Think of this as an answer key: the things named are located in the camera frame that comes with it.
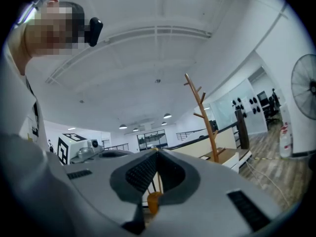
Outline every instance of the wooden coat rack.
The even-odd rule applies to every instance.
[[[212,146],[212,151],[213,151],[213,158],[214,158],[214,161],[215,162],[218,162],[218,154],[217,154],[217,148],[216,148],[216,144],[215,144],[215,137],[217,135],[217,130],[214,132],[213,134],[213,131],[212,131],[212,128],[211,128],[211,125],[208,121],[208,118],[207,118],[207,115],[206,115],[206,112],[204,110],[204,106],[203,106],[203,101],[204,101],[204,97],[205,97],[205,92],[203,92],[202,94],[202,97],[200,98],[199,97],[199,94],[198,92],[201,90],[201,86],[196,90],[194,84],[192,83],[190,77],[188,74],[185,74],[185,77],[187,79],[188,82],[186,82],[184,85],[189,85],[192,92],[193,92],[193,95],[194,97],[196,98],[196,101],[197,101],[197,104],[199,106],[199,109],[202,113],[202,115],[198,114],[198,113],[193,113],[193,115],[195,116],[198,116],[202,119],[204,119],[204,123],[205,123],[205,126],[206,126],[206,129],[207,129],[207,133],[208,133],[208,137],[209,137],[209,140],[211,142],[211,146]]]

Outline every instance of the black vent grille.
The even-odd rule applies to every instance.
[[[69,179],[72,180],[72,179],[80,178],[80,177],[87,176],[90,174],[92,174],[92,172],[89,169],[85,169],[85,170],[81,170],[77,172],[68,173],[67,175]]]
[[[227,195],[253,231],[258,231],[270,223],[270,220],[249,200],[249,198],[246,197],[242,191],[230,192]]]
[[[156,159],[157,155],[153,154],[147,160],[128,170],[125,175],[127,182],[141,193],[145,193],[156,173]]]

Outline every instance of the wooden floor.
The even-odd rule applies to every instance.
[[[281,122],[276,122],[269,125],[268,133],[249,137],[252,158],[280,157],[280,128]],[[302,198],[311,178],[311,171],[308,168],[308,159],[307,157],[292,159],[249,159],[248,163],[258,171],[269,176],[282,190],[290,205],[293,205]],[[239,174],[261,189],[261,186],[258,184],[258,181],[251,173],[247,164],[244,164],[240,168]],[[265,176],[255,171],[254,174],[263,186],[263,190],[268,193],[283,210],[287,209],[288,206],[279,190]]]

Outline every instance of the glass wall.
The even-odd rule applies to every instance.
[[[245,115],[248,134],[268,131],[262,107],[248,79],[211,103],[211,108],[219,130],[237,121],[235,116],[237,108]]]
[[[137,135],[139,151],[149,148],[167,148],[168,142],[164,130]]]

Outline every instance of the black mesh panel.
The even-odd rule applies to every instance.
[[[145,193],[156,173],[156,159],[157,155],[153,154],[126,172],[127,182],[141,193]]]
[[[157,171],[161,176],[164,192],[181,184],[186,176],[184,169],[163,154],[158,154]]]

